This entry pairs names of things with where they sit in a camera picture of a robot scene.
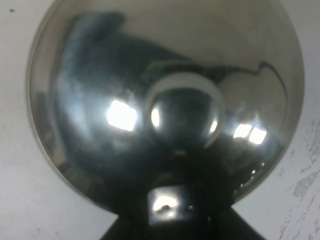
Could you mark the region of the stainless steel teapot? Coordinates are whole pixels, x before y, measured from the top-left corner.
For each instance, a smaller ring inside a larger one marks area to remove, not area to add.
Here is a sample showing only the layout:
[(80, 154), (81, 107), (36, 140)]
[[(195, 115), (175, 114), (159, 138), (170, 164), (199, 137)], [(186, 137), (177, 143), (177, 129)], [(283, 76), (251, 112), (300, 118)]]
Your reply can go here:
[(288, 149), (304, 66), (278, 0), (55, 0), (27, 75), (52, 167), (104, 240), (259, 240), (232, 206)]

